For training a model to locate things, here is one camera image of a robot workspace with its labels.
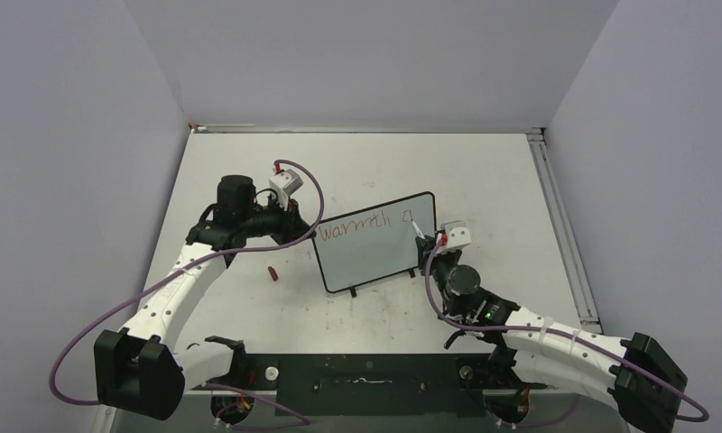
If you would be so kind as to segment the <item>white whiteboard marker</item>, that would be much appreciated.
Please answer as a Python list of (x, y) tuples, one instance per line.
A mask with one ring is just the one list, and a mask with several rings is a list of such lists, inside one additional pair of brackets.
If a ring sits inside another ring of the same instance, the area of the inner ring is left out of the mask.
[(421, 231), (419, 225), (418, 225), (415, 221), (412, 221), (412, 227), (413, 227), (413, 229), (414, 229), (415, 234), (416, 234), (419, 238), (421, 238), (421, 239), (424, 239), (424, 238), (425, 238), (424, 233)]

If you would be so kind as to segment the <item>red marker cap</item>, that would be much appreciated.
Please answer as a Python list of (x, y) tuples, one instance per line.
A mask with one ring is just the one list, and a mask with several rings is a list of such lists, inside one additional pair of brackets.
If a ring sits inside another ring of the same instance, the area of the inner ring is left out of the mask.
[(272, 266), (269, 266), (269, 267), (267, 268), (267, 270), (268, 270), (269, 275), (271, 276), (271, 278), (272, 278), (273, 281), (278, 281), (278, 280), (279, 280), (278, 273), (277, 273), (277, 271), (276, 271)]

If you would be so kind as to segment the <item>black framed whiteboard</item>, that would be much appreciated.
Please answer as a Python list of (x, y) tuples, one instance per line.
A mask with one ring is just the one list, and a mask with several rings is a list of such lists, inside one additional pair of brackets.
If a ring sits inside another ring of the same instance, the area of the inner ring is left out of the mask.
[(417, 268), (412, 221), (424, 235), (434, 235), (433, 193), (424, 191), (322, 220), (312, 242), (325, 291), (354, 290)]

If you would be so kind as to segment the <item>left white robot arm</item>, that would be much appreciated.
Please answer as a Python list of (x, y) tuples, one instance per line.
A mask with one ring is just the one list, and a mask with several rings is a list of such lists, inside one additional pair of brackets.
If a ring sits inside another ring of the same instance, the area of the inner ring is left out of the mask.
[(186, 236), (171, 272), (148, 290), (147, 301), (117, 331), (104, 330), (94, 344), (97, 401), (153, 419), (165, 420), (189, 390), (210, 381), (233, 389), (247, 376), (239, 340), (210, 336), (176, 349), (181, 330), (212, 283), (251, 238), (268, 236), (285, 248), (312, 235), (292, 198), (303, 184), (292, 169), (276, 169), (257, 202), (253, 180), (227, 175)]

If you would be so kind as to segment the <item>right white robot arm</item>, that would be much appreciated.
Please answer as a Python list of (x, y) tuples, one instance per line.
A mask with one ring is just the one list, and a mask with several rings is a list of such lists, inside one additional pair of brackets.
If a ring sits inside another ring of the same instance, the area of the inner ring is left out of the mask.
[(480, 285), (453, 235), (416, 235), (418, 267), (438, 319), (494, 346), (501, 386), (542, 384), (606, 404), (642, 432), (671, 432), (688, 378), (651, 336), (605, 336), (561, 324)]

